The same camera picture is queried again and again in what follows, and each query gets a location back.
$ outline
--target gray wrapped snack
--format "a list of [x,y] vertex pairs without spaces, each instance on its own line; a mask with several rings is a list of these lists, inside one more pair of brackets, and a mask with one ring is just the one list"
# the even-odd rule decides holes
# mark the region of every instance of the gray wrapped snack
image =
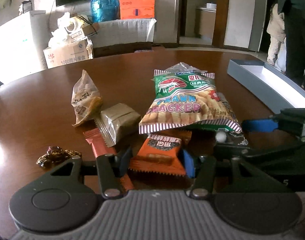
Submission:
[[112,147],[121,138],[138,131],[141,116],[131,107],[119,103],[101,111],[94,120],[107,146]]

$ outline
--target red snack wrapper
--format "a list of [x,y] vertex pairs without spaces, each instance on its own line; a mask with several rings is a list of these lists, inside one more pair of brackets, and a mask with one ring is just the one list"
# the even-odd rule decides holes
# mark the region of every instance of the red snack wrapper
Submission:
[[[98,128],[84,132],[84,136],[86,141],[91,144],[95,158],[109,153],[114,155],[117,154],[114,147],[107,147]],[[134,185],[132,184],[128,174],[125,174],[123,177],[119,178],[119,182],[123,186],[125,192],[134,189]]]
[[92,129],[90,131],[84,132],[86,141],[91,144],[91,147],[94,152],[94,156],[105,155],[108,153],[116,154],[116,150],[113,147],[107,147],[103,137],[98,128]]

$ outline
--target white tape roll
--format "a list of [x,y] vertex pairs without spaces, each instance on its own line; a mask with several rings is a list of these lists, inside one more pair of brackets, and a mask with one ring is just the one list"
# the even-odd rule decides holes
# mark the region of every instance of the white tape roll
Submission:
[[75,17],[69,19],[69,25],[65,27],[68,33],[74,33],[77,29],[79,29],[79,23]]
[[[81,15],[83,16],[86,20],[88,20],[88,17],[86,15]],[[69,19],[69,25],[65,27],[66,31],[68,33],[75,33],[77,32],[85,22],[81,19],[78,19],[77,17],[72,17]]]
[[217,4],[215,4],[215,3],[207,3],[206,7],[209,8],[209,9],[216,9]]

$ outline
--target doorway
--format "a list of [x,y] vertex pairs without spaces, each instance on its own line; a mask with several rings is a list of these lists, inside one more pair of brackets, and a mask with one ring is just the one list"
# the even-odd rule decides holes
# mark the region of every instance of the doorway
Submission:
[[229,0],[181,0],[180,46],[223,47],[228,6]]

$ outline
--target orange shopping bag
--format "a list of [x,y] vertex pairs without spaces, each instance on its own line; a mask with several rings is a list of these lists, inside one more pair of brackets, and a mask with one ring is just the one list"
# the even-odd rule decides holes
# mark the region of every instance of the orange shopping bag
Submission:
[[120,19],[155,17],[155,0],[119,0]]

